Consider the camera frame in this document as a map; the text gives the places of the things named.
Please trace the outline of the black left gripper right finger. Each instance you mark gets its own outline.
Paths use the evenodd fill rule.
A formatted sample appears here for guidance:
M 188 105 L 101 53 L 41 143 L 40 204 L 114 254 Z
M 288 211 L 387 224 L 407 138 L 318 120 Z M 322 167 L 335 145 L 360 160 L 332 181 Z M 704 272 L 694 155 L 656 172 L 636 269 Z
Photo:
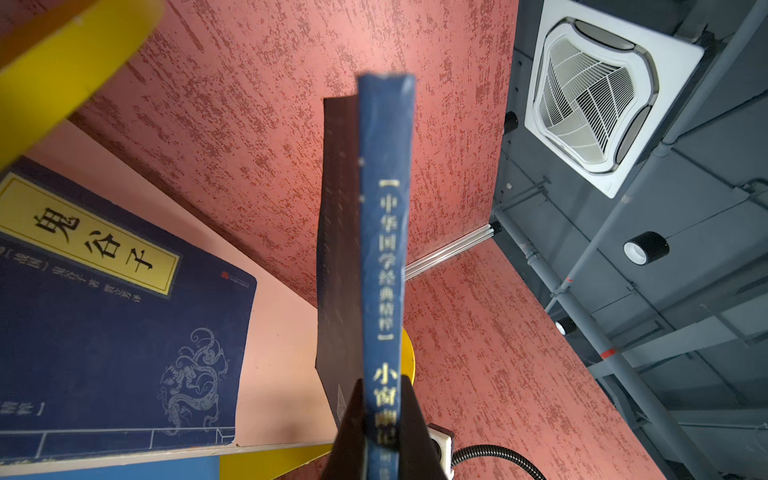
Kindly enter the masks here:
M 400 480 L 447 480 L 408 376 L 401 376 Z

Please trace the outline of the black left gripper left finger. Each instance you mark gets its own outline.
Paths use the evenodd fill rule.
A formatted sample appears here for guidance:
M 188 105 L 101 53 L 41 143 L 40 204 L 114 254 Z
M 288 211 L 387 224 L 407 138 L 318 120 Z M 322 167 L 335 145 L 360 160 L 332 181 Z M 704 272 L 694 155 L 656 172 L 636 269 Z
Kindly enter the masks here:
M 354 386 L 321 480 L 361 480 L 365 477 L 366 435 L 363 386 Z

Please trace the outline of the blue book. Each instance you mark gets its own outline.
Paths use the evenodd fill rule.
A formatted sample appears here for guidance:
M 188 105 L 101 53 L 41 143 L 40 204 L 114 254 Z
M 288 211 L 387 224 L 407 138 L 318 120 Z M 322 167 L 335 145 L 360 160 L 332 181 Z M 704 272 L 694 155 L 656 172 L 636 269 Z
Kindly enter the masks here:
M 399 475 L 416 80 L 363 74 L 323 102 L 316 370 L 336 420 L 362 395 L 365 479 Z
M 256 279 L 29 159 L 1 176 L 1 460 L 235 438 Z

